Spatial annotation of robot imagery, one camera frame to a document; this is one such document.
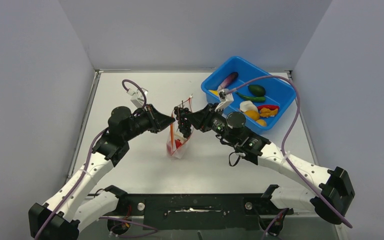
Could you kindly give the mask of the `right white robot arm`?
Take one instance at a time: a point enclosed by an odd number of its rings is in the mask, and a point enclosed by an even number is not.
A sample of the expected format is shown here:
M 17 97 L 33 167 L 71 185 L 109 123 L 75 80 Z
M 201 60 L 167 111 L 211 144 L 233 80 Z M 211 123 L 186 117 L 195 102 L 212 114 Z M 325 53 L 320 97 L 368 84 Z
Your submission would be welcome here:
M 295 197 L 287 197 L 284 190 L 277 187 L 261 199 L 261 207 L 266 213 L 272 214 L 282 208 L 305 209 L 331 224 L 352 227 L 345 215 L 355 191 L 345 169 L 338 166 L 326 168 L 285 152 L 246 127 L 247 119 L 243 113 L 233 111 L 223 117 L 216 110 L 217 106 L 209 103 L 199 111 L 185 113 L 184 117 L 196 130 L 215 132 L 220 143 L 232 147 L 240 158 L 274 170 L 305 188 Z

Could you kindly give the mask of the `clear zip top bag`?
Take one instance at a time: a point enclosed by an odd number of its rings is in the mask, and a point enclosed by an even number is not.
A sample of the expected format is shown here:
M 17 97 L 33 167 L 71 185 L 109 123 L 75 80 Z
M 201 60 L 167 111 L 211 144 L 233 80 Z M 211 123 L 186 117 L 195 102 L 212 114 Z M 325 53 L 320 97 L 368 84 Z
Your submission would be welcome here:
M 186 100 L 182 100 L 184 102 L 189 101 L 187 103 L 187 106 L 190 107 L 191 111 L 192 111 L 192 99 L 193 99 L 193 95 L 191 94 Z M 174 110 L 172 110 L 171 112 L 171 117 L 175 118 Z M 189 147 L 188 141 L 194 132 L 194 128 L 192 126 L 191 136 L 188 139 L 185 139 L 181 136 L 179 132 L 176 131 L 176 129 L 177 129 L 177 121 L 175 120 L 175 122 L 172 123 L 169 127 L 169 135 L 166 141 L 166 153 L 167 153 L 167 156 L 171 159 L 181 159 L 184 156 L 184 154 L 186 153 Z M 183 145 L 179 147 L 179 149 L 176 149 L 175 147 L 175 139 L 180 139 L 183 143 Z

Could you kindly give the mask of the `dark toy grapes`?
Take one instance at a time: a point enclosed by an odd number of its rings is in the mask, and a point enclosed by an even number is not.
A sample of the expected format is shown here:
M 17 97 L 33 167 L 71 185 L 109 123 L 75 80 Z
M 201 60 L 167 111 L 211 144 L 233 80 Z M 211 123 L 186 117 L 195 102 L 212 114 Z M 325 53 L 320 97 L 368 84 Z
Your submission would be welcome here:
M 189 101 L 182 101 L 181 104 L 177 105 L 173 109 L 175 120 L 177 123 L 176 132 L 184 139 L 188 139 L 192 135 L 192 124 L 187 118 L 187 114 L 191 113 L 191 107 L 187 105 Z

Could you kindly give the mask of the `red toy apple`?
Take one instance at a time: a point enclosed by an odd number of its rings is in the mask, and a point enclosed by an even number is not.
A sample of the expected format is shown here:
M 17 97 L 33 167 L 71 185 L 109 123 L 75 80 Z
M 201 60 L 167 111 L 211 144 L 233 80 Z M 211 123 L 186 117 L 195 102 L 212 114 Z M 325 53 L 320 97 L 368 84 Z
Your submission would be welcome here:
M 182 145 L 183 145 L 183 142 L 180 139 L 174 140 L 174 146 L 176 150 L 179 149 L 179 147 L 181 147 Z

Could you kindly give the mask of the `green toy cucumber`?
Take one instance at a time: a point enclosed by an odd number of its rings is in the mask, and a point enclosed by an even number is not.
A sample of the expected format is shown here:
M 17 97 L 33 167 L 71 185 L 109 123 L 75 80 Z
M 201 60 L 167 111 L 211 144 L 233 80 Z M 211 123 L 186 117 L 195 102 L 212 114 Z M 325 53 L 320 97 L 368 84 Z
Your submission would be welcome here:
M 244 101 L 251 101 L 254 103 L 264 103 L 266 101 L 265 96 L 248 96 L 239 92 L 236 92 L 236 95 Z

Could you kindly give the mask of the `green toy avocado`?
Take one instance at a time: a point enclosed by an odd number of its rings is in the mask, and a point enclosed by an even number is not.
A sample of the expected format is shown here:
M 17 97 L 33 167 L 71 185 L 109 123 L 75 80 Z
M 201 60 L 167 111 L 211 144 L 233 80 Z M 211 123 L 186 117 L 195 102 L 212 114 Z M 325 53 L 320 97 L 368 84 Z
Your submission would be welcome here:
M 255 97 L 264 97 L 266 95 L 266 89 L 258 84 L 250 84 L 247 86 L 248 91 Z

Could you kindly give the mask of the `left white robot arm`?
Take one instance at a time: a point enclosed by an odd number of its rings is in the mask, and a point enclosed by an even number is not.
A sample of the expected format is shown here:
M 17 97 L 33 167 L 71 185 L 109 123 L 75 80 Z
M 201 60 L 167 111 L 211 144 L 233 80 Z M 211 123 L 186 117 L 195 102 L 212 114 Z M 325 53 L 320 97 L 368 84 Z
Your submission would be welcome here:
M 36 240 L 76 240 L 86 226 L 113 211 L 118 197 L 108 193 L 83 201 L 125 156 L 130 140 L 147 131 L 157 134 L 174 122 L 174 117 L 160 113 L 152 104 L 135 111 L 126 106 L 114 108 L 108 127 L 92 140 L 83 166 L 45 203 L 35 203 L 29 209 L 31 236 Z

